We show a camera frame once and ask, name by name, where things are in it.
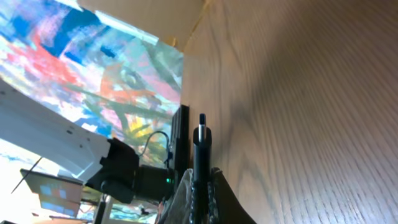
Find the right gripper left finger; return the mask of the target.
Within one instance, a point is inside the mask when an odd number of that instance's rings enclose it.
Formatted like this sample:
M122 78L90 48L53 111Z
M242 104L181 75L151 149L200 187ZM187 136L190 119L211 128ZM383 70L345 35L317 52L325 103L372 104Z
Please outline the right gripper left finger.
M173 197L159 207L156 224L189 224L192 202L193 169L187 169Z

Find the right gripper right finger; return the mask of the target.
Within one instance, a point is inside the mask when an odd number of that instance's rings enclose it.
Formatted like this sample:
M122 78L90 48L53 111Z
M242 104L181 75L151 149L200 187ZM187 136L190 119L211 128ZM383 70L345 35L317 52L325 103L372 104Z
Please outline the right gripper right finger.
M211 170L217 214L216 223L220 224L256 224L252 217L243 209L222 171L215 167Z

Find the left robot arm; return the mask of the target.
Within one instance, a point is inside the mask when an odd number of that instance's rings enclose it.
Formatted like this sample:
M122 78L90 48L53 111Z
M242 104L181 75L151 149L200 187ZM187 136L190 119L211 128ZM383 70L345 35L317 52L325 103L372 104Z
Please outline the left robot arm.
M49 159L121 203L174 193L171 169L145 166L122 141L88 131L1 82L1 139Z

